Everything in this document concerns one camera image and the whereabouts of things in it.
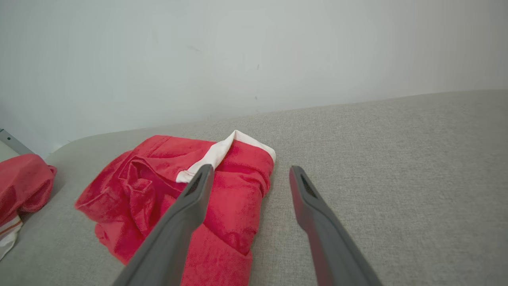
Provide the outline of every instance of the wall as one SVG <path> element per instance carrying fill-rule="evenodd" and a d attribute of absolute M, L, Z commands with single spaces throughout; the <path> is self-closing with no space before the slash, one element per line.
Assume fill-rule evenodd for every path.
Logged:
<path fill-rule="evenodd" d="M 508 88 L 505 0 L 0 0 L 0 122 L 81 137 Z"/>
<path fill-rule="evenodd" d="M 13 157 L 19 156 L 16 151 L 12 150 L 9 146 L 5 145 L 2 141 L 0 141 L 0 162 L 3 162 L 7 159 L 11 159 Z"/>

